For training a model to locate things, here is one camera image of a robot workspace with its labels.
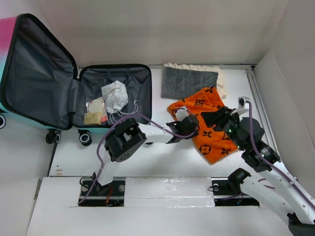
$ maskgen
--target gray pillow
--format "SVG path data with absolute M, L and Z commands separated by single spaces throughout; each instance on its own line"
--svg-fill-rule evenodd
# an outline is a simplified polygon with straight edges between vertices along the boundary
M 162 98 L 185 99 L 204 87 L 217 87 L 218 72 L 164 67 Z

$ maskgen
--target suitcase wheel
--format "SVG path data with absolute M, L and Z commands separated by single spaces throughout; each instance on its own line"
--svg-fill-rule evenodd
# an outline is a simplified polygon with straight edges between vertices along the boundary
M 0 129 L 3 129 L 6 125 L 6 119 L 4 117 L 4 115 L 0 114 Z
M 60 133 L 55 133 L 54 130 L 49 130 L 49 133 L 46 135 L 46 143 L 48 144 L 58 144 L 61 141 Z
M 91 145 L 92 143 L 92 138 L 88 133 L 81 133 L 79 139 L 81 144 L 85 147 Z

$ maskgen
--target orange towel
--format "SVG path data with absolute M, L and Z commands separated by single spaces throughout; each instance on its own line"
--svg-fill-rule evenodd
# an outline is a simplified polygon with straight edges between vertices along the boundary
M 198 118 L 199 135 L 192 140 L 211 164 L 237 150 L 223 131 L 217 132 L 208 128 L 200 115 L 201 112 L 217 111 L 224 106 L 215 87 L 203 88 L 198 93 L 171 104 L 167 110 L 176 119 L 175 111 L 182 106 L 186 106 Z

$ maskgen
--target white platform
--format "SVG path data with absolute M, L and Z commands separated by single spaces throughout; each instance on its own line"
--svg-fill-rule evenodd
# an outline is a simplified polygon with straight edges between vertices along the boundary
M 78 207 L 79 177 L 43 180 L 27 236 L 288 236 L 264 207 Z
M 223 70 L 226 77 L 228 96 L 223 100 L 230 108 L 236 108 L 237 98 L 247 96 L 253 101 L 251 88 L 245 70 Z M 152 120 L 165 124 L 173 121 L 166 108 L 175 100 L 162 99 L 162 69 L 152 69 L 153 115 Z M 259 120 L 255 103 L 253 117 Z M 50 170 L 50 176 L 91 176 L 99 169 L 96 147 L 101 135 L 92 135 L 93 143 L 84 147 L 79 142 L 77 129 L 62 132 Z M 245 164 L 241 152 L 235 152 L 214 165 L 208 164 L 191 140 L 178 144 L 153 144 L 142 146 L 130 159 L 121 163 L 116 171 L 117 177 L 226 177 L 237 168 L 251 173 L 254 171 Z
M 210 177 L 126 178 L 124 207 L 214 207 Z

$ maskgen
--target pink and teal suitcase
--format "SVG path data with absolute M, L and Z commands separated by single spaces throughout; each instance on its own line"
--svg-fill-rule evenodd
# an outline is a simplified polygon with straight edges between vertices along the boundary
M 127 88 L 129 102 L 122 112 L 131 113 L 137 100 L 138 112 L 151 118 L 149 67 L 91 65 L 78 73 L 70 52 L 35 16 L 22 14 L 0 20 L 0 128 L 5 126 L 7 113 L 48 129 L 47 143 L 58 143 L 60 132 L 75 126 L 81 143 L 88 146 L 92 142 L 89 133 L 105 133 L 112 123 L 85 125 L 86 102 L 101 97 L 101 87 L 114 81 Z M 142 118 L 136 120 L 146 123 Z

